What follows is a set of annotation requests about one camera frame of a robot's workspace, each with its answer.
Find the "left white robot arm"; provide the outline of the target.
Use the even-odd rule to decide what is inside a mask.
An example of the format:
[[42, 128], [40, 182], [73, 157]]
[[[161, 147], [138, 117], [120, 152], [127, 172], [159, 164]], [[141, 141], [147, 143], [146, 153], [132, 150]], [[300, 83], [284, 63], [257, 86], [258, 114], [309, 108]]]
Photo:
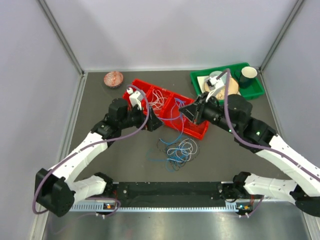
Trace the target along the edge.
[[36, 205], [41, 205], [45, 211], [62, 217], [74, 204], [87, 198], [109, 198], [114, 191], [110, 177], [98, 172], [76, 180], [79, 174], [115, 141], [123, 140], [123, 130], [136, 127], [138, 131], [153, 132], [162, 125], [151, 107], [142, 110], [138, 105], [129, 106], [123, 98], [114, 99], [104, 118], [93, 126], [78, 147], [50, 169], [42, 168], [36, 173], [33, 213], [40, 214]]

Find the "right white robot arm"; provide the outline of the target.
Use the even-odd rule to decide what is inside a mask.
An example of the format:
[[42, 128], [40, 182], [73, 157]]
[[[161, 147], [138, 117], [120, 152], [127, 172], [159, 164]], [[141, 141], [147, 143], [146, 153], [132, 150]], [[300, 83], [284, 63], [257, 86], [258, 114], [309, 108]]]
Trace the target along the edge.
[[251, 116], [252, 104], [232, 94], [224, 103], [203, 93], [179, 112], [195, 125], [205, 121], [233, 134], [235, 142], [267, 160], [290, 179], [261, 177], [240, 172], [233, 177], [235, 198], [261, 195], [289, 202], [313, 217], [320, 216], [320, 169], [292, 149], [265, 122]]

